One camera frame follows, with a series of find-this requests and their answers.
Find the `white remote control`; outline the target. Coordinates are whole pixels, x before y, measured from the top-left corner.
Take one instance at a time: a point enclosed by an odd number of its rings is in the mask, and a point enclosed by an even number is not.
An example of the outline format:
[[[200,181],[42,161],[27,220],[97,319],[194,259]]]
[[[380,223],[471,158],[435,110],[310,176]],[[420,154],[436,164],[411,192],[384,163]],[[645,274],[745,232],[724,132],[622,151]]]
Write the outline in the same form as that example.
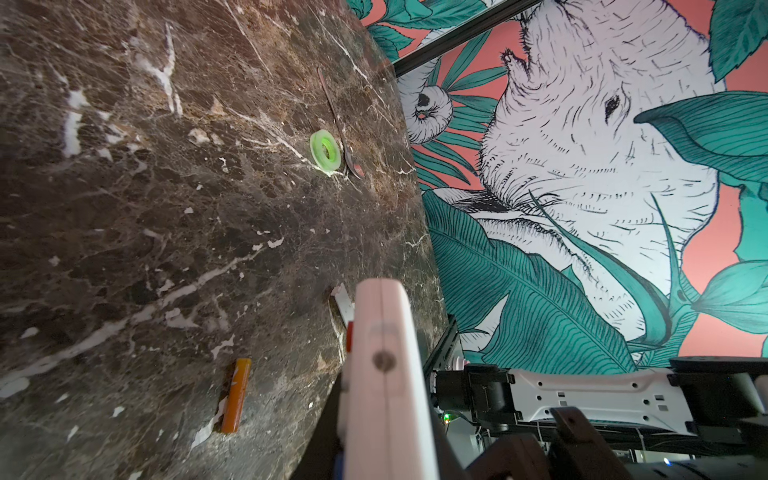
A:
[[[337,435],[343,479],[437,479],[421,355],[403,285],[374,278],[355,293]]]

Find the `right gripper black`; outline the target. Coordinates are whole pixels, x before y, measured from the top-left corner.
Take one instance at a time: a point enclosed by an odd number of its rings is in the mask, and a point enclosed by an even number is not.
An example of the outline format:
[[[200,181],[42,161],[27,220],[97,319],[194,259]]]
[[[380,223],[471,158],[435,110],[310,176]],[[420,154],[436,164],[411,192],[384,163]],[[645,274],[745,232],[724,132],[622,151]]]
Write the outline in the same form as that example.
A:
[[[507,435],[467,468],[471,479],[630,479],[607,441],[575,407],[556,408],[545,451],[531,434]]]

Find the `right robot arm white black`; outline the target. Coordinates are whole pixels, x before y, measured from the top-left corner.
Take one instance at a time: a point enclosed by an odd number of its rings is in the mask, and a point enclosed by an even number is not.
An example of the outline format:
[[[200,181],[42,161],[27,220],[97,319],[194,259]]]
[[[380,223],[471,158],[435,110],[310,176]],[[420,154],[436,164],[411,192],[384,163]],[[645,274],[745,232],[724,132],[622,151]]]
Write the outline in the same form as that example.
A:
[[[471,479],[763,479],[767,363],[678,357],[620,375],[469,364],[431,375],[441,412],[477,428]]]

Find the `orange AAA battery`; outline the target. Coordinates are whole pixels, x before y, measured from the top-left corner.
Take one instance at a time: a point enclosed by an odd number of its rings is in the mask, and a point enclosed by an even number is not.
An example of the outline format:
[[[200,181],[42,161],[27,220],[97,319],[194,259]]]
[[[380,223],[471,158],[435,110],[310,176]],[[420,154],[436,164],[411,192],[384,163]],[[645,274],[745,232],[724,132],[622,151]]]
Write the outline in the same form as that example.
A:
[[[235,362],[227,405],[221,423],[221,432],[224,434],[233,434],[239,429],[251,367],[252,360],[249,358],[238,358]]]

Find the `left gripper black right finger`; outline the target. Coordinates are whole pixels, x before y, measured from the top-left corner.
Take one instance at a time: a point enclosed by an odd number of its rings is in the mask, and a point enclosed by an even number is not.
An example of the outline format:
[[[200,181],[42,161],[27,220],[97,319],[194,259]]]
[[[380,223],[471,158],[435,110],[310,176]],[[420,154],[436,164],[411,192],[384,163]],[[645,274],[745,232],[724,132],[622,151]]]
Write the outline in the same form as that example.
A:
[[[435,444],[439,479],[470,480],[470,475],[461,466],[450,443],[448,442],[444,423],[438,418],[437,413],[432,408],[429,408],[428,411],[432,425],[432,434]]]

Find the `white battery compartment cover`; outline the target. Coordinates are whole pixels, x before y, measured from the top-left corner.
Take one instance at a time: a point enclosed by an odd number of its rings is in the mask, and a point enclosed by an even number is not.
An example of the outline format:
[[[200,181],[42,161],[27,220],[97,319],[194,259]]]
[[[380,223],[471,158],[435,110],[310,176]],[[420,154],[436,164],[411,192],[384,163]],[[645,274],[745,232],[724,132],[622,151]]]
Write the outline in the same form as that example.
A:
[[[331,291],[331,297],[333,298],[343,325],[345,328],[354,320],[355,304],[349,296],[349,293],[344,284],[337,285]]]

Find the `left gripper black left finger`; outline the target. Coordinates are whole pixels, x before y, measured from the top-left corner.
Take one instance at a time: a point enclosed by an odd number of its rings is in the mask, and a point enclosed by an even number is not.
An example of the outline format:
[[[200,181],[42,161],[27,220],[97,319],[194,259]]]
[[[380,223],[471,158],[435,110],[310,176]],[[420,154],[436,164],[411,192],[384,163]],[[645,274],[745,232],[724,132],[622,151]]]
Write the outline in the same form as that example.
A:
[[[337,434],[341,377],[342,375],[338,374],[333,383],[318,423],[299,464],[290,477],[291,480],[336,478],[336,457],[341,450]]]

